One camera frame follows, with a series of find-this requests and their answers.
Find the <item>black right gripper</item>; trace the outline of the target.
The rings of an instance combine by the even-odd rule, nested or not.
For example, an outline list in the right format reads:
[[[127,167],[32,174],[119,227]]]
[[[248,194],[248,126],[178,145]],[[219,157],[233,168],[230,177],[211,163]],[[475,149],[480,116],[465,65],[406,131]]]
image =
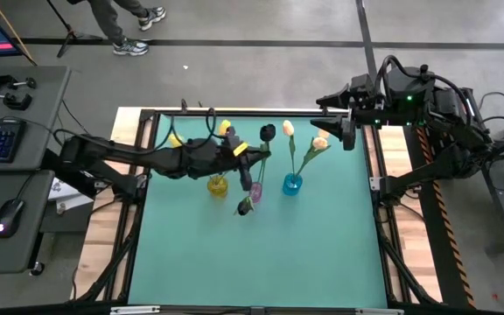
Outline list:
[[[380,128],[383,123],[383,96],[375,88],[371,77],[365,73],[352,78],[351,84],[346,84],[339,92],[325,95],[316,100],[321,108],[348,109],[350,98],[353,102],[352,120],[357,126],[375,126]],[[311,125],[337,137],[344,151],[352,151],[356,143],[355,124],[343,115],[331,118],[315,118]]]

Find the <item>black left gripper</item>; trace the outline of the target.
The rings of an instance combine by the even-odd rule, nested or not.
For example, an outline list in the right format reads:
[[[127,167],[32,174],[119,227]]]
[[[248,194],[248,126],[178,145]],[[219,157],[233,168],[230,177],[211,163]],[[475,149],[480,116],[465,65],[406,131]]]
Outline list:
[[[238,136],[228,136],[218,143],[212,137],[194,138],[188,140],[188,176],[192,179],[223,173],[238,171],[242,190],[249,192],[252,187],[252,177],[249,165],[255,165],[271,156],[270,150],[258,148],[249,149],[235,157],[233,149],[243,141]]]

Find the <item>dark purple tulip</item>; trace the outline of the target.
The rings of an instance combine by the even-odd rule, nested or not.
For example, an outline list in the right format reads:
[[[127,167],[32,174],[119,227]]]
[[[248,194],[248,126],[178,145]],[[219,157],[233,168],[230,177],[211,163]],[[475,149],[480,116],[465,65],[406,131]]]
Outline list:
[[[247,196],[238,203],[237,208],[234,211],[234,215],[238,214],[240,216],[245,216],[254,210],[254,201],[250,196]]]
[[[269,151],[270,150],[270,142],[276,136],[276,127],[273,124],[267,124],[261,127],[260,129],[260,138],[262,140],[261,151]],[[265,167],[266,167],[267,158],[263,158],[261,162],[260,171],[258,173],[257,182],[259,184],[263,183]]]

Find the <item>yellow glass vase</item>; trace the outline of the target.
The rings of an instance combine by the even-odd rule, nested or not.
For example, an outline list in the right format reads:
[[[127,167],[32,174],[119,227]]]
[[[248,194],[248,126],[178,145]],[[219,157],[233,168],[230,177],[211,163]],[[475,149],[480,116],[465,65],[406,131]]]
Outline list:
[[[225,198],[228,194],[228,181],[224,175],[212,176],[207,182],[207,190],[215,198]]]

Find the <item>blue glass vase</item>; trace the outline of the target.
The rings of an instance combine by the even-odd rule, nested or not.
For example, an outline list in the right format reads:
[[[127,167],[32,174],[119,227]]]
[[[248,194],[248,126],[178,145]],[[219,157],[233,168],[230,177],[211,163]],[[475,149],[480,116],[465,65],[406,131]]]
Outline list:
[[[303,178],[294,173],[288,173],[283,180],[283,193],[287,196],[296,196],[303,184]]]

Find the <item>teal table mat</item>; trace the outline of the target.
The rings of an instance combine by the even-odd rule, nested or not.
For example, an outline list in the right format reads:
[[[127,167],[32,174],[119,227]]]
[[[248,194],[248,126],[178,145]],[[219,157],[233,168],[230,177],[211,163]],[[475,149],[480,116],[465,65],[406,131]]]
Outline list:
[[[317,130],[293,120],[298,171]],[[237,173],[225,198],[205,178],[153,175],[136,250],[133,305],[383,308],[386,306],[362,143],[345,151],[337,140],[299,174],[288,138],[277,134],[255,210],[234,215],[244,197]]]

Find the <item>yellow black hazard tape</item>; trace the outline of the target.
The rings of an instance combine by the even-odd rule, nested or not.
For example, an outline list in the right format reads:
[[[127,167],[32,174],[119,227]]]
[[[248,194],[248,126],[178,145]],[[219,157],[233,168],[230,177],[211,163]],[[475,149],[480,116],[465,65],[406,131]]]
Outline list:
[[[420,204],[442,300],[453,307],[475,309],[476,304],[437,181],[422,184]]]

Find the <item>grey desk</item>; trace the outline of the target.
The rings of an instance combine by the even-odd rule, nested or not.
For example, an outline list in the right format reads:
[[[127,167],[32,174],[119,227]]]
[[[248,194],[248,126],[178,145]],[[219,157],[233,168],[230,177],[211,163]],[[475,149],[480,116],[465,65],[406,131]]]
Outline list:
[[[11,75],[17,80],[27,77],[37,82],[35,89],[20,87],[11,93],[18,99],[29,94],[30,106],[12,110],[0,101],[0,119],[20,119],[26,122],[21,142],[11,163],[0,163],[0,171],[29,171],[40,167],[67,89],[71,70],[66,66],[0,66],[0,75]]]
[[[52,171],[0,172],[0,207],[15,198],[25,202],[17,232],[11,238],[0,238],[0,274],[33,266],[33,250],[39,245],[39,228],[53,179]]]

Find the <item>black tripod stand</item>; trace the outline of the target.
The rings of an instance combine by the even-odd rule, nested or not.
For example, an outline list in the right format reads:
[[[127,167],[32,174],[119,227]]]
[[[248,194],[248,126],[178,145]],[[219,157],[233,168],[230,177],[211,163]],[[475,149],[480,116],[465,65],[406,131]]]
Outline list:
[[[78,41],[81,39],[87,39],[87,40],[93,40],[96,42],[102,42],[104,38],[100,36],[96,36],[93,34],[86,34],[83,32],[76,31],[60,14],[58,9],[55,7],[53,4],[52,0],[45,0],[47,4],[50,6],[52,9],[52,12],[55,14],[55,16],[58,18],[58,20],[61,22],[61,24],[64,26],[66,29],[66,36],[64,38],[63,43],[60,46],[60,49],[58,50],[58,53],[56,57],[60,59],[66,52],[69,46],[76,44]]]

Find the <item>black clamp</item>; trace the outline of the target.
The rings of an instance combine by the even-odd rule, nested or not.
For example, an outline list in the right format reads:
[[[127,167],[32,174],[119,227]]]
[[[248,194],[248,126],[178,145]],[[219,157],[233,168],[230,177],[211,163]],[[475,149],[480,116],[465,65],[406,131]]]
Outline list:
[[[0,94],[0,99],[3,100],[6,107],[13,110],[26,110],[32,103],[32,97],[29,94],[26,94],[22,99],[18,99],[10,93]]]
[[[28,88],[36,89],[38,83],[31,77],[27,77],[23,81],[18,81],[11,75],[0,75],[0,89],[3,87],[18,89],[21,86],[27,86]]]

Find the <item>black computer mouse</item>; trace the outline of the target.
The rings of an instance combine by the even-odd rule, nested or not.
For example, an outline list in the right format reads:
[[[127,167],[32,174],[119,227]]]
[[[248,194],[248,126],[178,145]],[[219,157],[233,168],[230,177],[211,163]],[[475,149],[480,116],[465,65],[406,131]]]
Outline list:
[[[11,238],[19,227],[25,202],[19,198],[8,199],[0,207],[0,238]]]

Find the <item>silver bracket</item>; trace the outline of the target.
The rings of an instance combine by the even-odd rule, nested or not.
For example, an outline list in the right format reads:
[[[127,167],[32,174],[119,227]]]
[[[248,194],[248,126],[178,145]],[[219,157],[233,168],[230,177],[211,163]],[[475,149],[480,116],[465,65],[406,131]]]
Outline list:
[[[115,306],[110,309],[109,315],[150,315],[159,314],[159,305],[126,305]]]
[[[400,309],[357,308],[354,315],[404,315]]]

